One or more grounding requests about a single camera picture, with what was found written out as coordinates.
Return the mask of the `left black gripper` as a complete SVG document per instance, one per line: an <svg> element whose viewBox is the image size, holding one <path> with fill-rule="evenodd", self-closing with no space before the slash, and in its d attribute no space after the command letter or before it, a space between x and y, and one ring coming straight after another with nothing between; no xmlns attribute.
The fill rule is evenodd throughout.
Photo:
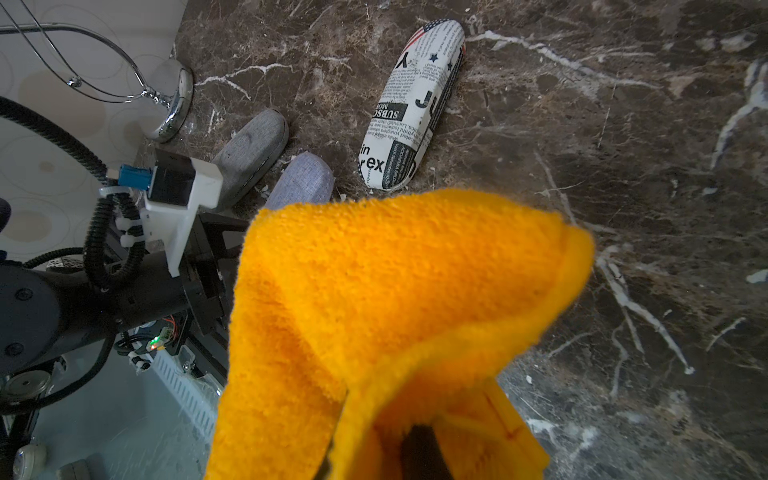
<svg viewBox="0 0 768 480"><path fill-rule="evenodd" d="M169 273L166 254L146 255L126 283L108 293L123 331L188 311L190 331L222 330L233 307L233 289L249 223L212 213L198 215L182 252L179 274Z"/></svg>

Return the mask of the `newspaper print eyeglass case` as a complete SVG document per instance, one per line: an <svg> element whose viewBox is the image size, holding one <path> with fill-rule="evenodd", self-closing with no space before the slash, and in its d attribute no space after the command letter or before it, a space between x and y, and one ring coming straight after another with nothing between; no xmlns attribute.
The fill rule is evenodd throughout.
<svg viewBox="0 0 768 480"><path fill-rule="evenodd" d="M414 177L465 54L464 29L452 19L432 21L406 42L359 150L358 169L367 188L392 192Z"/></svg>

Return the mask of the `orange microfiber cloth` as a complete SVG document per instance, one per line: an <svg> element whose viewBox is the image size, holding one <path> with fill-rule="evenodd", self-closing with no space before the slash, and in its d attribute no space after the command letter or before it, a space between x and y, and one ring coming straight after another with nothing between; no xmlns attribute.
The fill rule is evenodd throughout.
<svg viewBox="0 0 768 480"><path fill-rule="evenodd" d="M586 230L446 189L263 210L244 240L210 479L404 479L431 426L453 479L549 463L497 382L580 295Z"/></svg>

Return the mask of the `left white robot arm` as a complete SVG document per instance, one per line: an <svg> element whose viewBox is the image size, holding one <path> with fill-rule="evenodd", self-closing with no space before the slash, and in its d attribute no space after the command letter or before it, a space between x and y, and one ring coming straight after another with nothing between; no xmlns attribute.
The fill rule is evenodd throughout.
<svg viewBox="0 0 768 480"><path fill-rule="evenodd" d="M39 410L70 396L104 367L120 334L176 313L183 314L171 352L188 348L194 371L225 385L228 374L227 321L240 246L227 247L228 232L243 233L247 222L213 213L194 217L191 236L182 243L177 276L164 253L129 254L119 270L102 263L107 215L98 214L97 245L79 249L94 268L78 273L39 270L61 249L25 263L1 263L1 374L14 378L96 341L102 343L93 366L57 393L26 400L4 399L1 414L29 420Z"/></svg>

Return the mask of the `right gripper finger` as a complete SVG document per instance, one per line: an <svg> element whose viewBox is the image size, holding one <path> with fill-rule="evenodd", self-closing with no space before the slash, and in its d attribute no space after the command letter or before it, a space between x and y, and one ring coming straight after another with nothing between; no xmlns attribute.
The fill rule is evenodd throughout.
<svg viewBox="0 0 768 480"><path fill-rule="evenodd" d="M415 425L404 438L400 451L405 480L452 480L431 426Z"/></svg>

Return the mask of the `lavender fabric eyeglass case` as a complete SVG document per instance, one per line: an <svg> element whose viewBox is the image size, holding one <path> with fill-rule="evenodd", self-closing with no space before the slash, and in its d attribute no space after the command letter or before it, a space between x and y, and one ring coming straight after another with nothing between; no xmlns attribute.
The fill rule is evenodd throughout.
<svg viewBox="0 0 768 480"><path fill-rule="evenodd" d="M334 184L335 177L328 164L311 152L303 152L286 167L264 208L279 210L292 204L328 203Z"/></svg>

